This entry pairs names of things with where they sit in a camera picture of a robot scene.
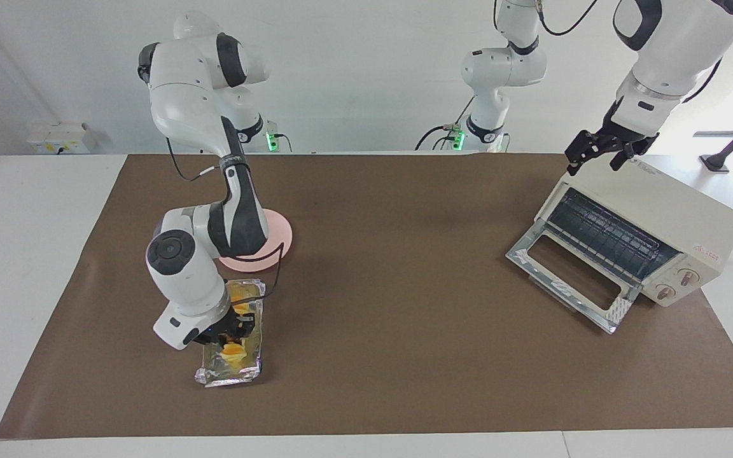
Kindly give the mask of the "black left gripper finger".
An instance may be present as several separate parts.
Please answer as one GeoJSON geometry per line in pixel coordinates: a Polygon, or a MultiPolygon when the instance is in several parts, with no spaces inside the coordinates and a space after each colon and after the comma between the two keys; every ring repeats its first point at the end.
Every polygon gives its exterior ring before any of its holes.
{"type": "Polygon", "coordinates": [[[575,176],[582,165],[596,158],[596,137],[588,130],[581,130],[565,149],[568,160],[567,173],[575,176]]]}
{"type": "Polygon", "coordinates": [[[634,148],[631,143],[624,143],[622,148],[614,154],[613,159],[610,160],[609,165],[613,171],[619,171],[629,159],[634,157],[634,148]]]}

